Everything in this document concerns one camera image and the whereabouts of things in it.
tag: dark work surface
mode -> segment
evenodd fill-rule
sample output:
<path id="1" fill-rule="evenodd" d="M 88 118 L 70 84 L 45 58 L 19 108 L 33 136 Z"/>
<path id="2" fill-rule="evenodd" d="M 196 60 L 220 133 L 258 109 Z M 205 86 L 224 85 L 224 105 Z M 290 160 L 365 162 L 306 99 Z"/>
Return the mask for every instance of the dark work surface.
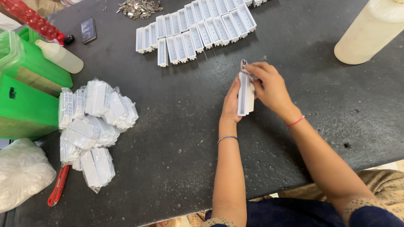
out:
<path id="1" fill-rule="evenodd" d="M 210 209 L 223 98 L 242 59 L 274 65 L 292 100 L 354 170 L 404 158 L 404 34 L 361 65 L 333 54 L 367 0 L 263 3 L 250 8 L 258 26 L 245 39 L 166 68 L 156 51 L 135 52 L 136 29 L 190 0 L 162 1 L 162 12 L 135 21 L 116 14 L 119 2 L 85 0 L 50 17 L 76 37 L 68 49 L 85 64 L 72 75 L 73 91 L 97 77 L 136 101 L 138 122 L 110 148 L 116 176 L 95 194 L 71 170 L 59 203 L 46 204 L 53 183 L 17 208 L 15 226 L 138 226 Z M 97 39 L 83 45 L 80 23 L 88 18 Z M 59 136 L 39 140 L 58 171 Z M 311 182 L 286 127 L 259 100 L 238 136 L 248 199 Z"/>

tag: silver bangle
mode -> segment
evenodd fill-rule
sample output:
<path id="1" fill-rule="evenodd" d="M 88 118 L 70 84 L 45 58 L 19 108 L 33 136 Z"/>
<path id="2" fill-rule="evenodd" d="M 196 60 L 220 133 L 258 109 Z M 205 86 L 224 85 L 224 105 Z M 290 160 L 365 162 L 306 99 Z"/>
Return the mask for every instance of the silver bangle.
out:
<path id="1" fill-rule="evenodd" d="M 237 142 L 238 142 L 238 139 L 235 136 L 225 136 L 225 137 L 220 138 L 219 141 L 217 142 L 217 144 L 219 145 L 220 140 L 222 140 L 224 138 L 228 138 L 228 137 L 235 138 L 237 140 Z"/>

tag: white plastic bottle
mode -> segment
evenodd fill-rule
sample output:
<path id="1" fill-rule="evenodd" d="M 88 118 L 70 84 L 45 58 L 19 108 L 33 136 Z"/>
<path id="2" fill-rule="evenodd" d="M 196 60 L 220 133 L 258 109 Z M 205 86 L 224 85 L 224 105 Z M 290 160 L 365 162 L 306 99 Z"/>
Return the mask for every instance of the white plastic bottle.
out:
<path id="1" fill-rule="evenodd" d="M 334 54 L 355 65 L 370 60 L 404 29 L 404 0 L 369 0 L 340 41 Z"/>
<path id="2" fill-rule="evenodd" d="M 78 73 L 84 67 L 84 62 L 57 43 L 35 41 L 41 48 L 44 57 L 70 73 Z"/>

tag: green container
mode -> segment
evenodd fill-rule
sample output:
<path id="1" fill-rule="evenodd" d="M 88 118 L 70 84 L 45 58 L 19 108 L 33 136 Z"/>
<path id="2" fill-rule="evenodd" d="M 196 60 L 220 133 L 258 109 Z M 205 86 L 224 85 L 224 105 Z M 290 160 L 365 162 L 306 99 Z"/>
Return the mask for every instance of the green container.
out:
<path id="1" fill-rule="evenodd" d="M 59 99 L 0 76 L 0 138 L 40 138 L 58 129 Z"/>
<path id="2" fill-rule="evenodd" d="M 68 71 L 47 60 L 38 47 L 11 31 L 0 34 L 0 72 L 55 97 L 61 88 L 73 86 Z"/>
<path id="3" fill-rule="evenodd" d="M 42 38 L 38 33 L 36 33 L 31 27 L 25 27 L 21 30 L 19 30 L 18 32 L 16 32 L 16 34 L 23 40 L 27 41 L 27 43 L 31 44 L 32 46 L 40 49 L 38 46 L 35 45 L 35 41 L 37 40 L 42 40 L 45 41 L 46 40 L 44 38 Z"/>

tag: red utility knife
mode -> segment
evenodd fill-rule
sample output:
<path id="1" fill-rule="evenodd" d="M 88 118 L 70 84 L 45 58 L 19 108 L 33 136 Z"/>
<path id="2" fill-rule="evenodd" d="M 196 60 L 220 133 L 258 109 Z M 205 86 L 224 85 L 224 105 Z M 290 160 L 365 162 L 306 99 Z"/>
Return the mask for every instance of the red utility knife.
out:
<path id="1" fill-rule="evenodd" d="M 48 199 L 48 205 L 54 206 L 59 201 L 62 196 L 63 188 L 65 187 L 65 182 L 67 178 L 67 173 L 69 172 L 70 165 L 64 166 L 60 169 L 59 176 L 57 177 L 55 188 Z"/>

